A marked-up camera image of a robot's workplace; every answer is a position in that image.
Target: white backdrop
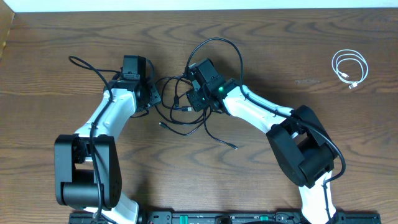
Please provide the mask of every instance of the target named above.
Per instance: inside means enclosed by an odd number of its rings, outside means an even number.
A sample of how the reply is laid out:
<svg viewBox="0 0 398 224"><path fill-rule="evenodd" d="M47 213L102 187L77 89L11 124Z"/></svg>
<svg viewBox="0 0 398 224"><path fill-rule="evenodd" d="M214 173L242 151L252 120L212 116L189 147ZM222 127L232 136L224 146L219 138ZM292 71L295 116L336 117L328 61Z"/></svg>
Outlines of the white backdrop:
<svg viewBox="0 0 398 224"><path fill-rule="evenodd" d="M398 0L4 0L4 2L14 12L398 7Z"/></svg>

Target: white cable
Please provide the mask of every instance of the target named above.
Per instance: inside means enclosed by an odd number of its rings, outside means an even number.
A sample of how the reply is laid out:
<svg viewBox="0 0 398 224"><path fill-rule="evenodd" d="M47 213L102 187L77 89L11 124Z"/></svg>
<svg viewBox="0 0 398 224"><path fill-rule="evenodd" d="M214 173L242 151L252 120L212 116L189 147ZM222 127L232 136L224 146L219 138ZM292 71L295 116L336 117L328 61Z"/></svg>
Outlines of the white cable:
<svg viewBox="0 0 398 224"><path fill-rule="evenodd" d="M341 55L339 55L339 56L336 58L336 60L335 60L335 57L336 57L338 54L340 54L340 52L350 52L350 53L354 52L355 54L341 54ZM338 70L339 64L340 64L341 62L344 62L344 61L347 61L347 60L354 60L354 61L358 62L359 65L361 66L362 77L361 77L361 79L360 79L359 81L354 81L354 82L353 82L353 81L345 80L345 78L348 78L349 75L347 75L347 74L345 74L344 72L341 72L341 71ZM368 76L368 72L369 72L368 63L366 63L365 58L364 58L359 52L357 52L357 51L355 51L355 50L350 50L350 49L343 49L343 50L337 51L337 53L335 54L335 56L333 56L333 58L332 58L332 60L331 60L331 67L332 67L333 71L336 73L337 77L338 77L341 81L350 84L350 85L348 86L350 89L357 87L358 84L360 84L361 82L363 82L363 80L365 80L365 78Z"/></svg>

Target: wooden tabletop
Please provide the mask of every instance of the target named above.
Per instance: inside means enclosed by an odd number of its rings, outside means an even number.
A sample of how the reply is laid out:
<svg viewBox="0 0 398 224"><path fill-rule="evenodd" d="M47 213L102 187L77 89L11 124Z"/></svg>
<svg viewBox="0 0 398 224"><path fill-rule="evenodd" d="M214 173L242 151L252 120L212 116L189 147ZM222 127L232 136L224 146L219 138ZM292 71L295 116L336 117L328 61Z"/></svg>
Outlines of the wooden tabletop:
<svg viewBox="0 0 398 224"><path fill-rule="evenodd" d="M347 162L345 175L332 183L334 205L378 212L383 223L395 223L398 9L17 14L0 62L0 223L66 223L72 211L55 200L53 144L88 120L103 83L72 65L69 55L108 69L122 66L123 55L141 55L160 78L181 74L193 48L214 36L239 47L251 90L316 112ZM353 90L331 69L341 49L361 52L369 64L369 76ZM238 78L232 47L211 43L193 62L204 57L227 78ZM341 69L360 78L355 63ZM176 211L301 207L298 188L277 165L266 136L247 122L225 114L208 120L211 133L239 147L234 151L203 128L182 137L159 121L155 110L129 120L116 144L130 198Z"/></svg>

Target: wooden table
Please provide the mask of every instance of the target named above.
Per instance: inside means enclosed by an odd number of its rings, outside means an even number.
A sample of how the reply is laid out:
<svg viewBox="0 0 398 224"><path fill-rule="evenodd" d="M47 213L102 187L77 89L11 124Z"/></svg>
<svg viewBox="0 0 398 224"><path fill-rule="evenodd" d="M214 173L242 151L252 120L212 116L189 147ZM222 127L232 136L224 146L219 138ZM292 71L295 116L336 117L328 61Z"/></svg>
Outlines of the wooden table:
<svg viewBox="0 0 398 224"><path fill-rule="evenodd" d="M55 201L53 143L91 116L103 88L93 72L69 63L69 55L109 69L118 69L123 55L142 55L159 78L181 74L193 48L213 36L239 47L245 84L258 95L316 112L347 161L346 174L333 182L334 205L379 212L383 223L396 223L397 9L17 14L0 62L0 222L68 220L71 208ZM358 50L369 64L368 78L353 90L331 69L341 49ZM232 47L209 44L193 61L204 57L227 78L238 78ZM342 69L359 79L355 63ZM155 110L131 119L117 142L123 190L134 200L176 211L301 207L297 187L250 124L225 114L209 119L215 136L239 146L232 151L202 128L181 137L161 128L161 120Z"/></svg>

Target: brown wood surface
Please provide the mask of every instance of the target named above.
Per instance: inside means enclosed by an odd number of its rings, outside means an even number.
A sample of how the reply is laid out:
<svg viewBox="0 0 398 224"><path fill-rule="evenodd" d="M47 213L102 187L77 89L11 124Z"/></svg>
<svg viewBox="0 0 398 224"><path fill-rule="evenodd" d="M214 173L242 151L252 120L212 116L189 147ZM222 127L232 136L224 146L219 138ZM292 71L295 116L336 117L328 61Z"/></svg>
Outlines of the brown wood surface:
<svg viewBox="0 0 398 224"><path fill-rule="evenodd" d="M53 143L91 116L103 87L93 72L69 63L69 55L110 69L122 65L123 55L142 55L159 78L181 74L193 48L213 36L239 47L245 83L258 95L314 109L347 161L346 174L332 184L334 205L397 223L398 9L18 14L0 63L0 223L68 220L71 208L55 201ZM345 48L360 51L370 68L354 90L330 65ZM203 57L238 77L230 46L209 44L193 61ZM342 68L359 79L358 65ZM159 121L155 110L132 119L117 142L123 190L134 200L177 211L301 207L298 188L250 124L225 114L209 119L215 136L239 146L232 151L202 128L181 137Z"/></svg>
<svg viewBox="0 0 398 224"><path fill-rule="evenodd" d="M0 0L0 60L2 51L6 46L6 40L11 28L13 18L14 12L3 0Z"/></svg>

